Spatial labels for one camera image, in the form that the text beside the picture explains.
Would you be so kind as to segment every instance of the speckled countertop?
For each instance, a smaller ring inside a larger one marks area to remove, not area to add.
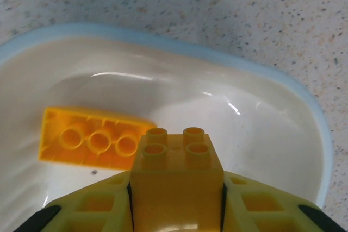
[[[348,0],[0,0],[0,42],[81,21],[199,43],[277,67],[305,84],[334,141],[324,211],[348,229]]]

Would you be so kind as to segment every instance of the black rubber edge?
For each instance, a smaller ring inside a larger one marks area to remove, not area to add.
[[[61,206],[54,205],[41,209],[30,218],[28,218],[14,232],[40,232],[44,227],[58,214]]]
[[[222,187],[222,196],[221,196],[221,221],[220,221],[220,231],[223,230],[223,223],[225,221],[225,211],[226,211],[226,196],[227,196],[227,187],[225,183]]]
[[[132,226],[133,226],[133,231],[134,231],[133,202],[132,202],[132,188],[131,188],[131,183],[128,184],[128,186],[127,186],[127,191],[128,191],[129,205],[130,205],[130,215],[132,216]]]
[[[307,205],[299,205],[299,209],[323,232],[346,232],[334,220],[318,209]]]

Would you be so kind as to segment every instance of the white bowl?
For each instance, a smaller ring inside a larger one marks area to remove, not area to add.
[[[332,144],[323,113],[272,68],[176,40],[94,24],[21,35],[0,47],[0,224],[117,171],[38,162],[48,105],[135,114],[169,133],[205,129],[225,170],[323,206]]]

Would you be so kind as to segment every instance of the yellow plastic toy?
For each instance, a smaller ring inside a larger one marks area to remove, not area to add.
[[[50,202],[15,232],[344,232],[313,203],[223,172],[200,128],[140,140],[132,170]]]
[[[134,116],[49,107],[42,121],[39,160],[129,170],[141,136],[155,126]]]

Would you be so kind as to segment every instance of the light blue rim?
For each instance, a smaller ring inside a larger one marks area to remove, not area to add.
[[[135,32],[129,29],[117,28],[102,24],[73,23],[61,24],[36,29],[17,36],[0,46],[0,65],[11,57],[44,42],[58,40],[65,37],[100,37],[135,43],[154,49],[194,57],[209,62],[222,64],[251,72],[258,76],[271,79],[282,84],[290,91],[297,94],[309,107],[319,128],[324,150],[324,177],[320,184],[316,204],[323,207],[330,185],[333,166],[333,152],[331,135],[324,114],[314,97],[308,90],[292,77],[274,68],[258,65],[253,62],[235,57],[230,54],[214,51],[199,45],[180,42],[166,37],[155,36],[147,33]]]

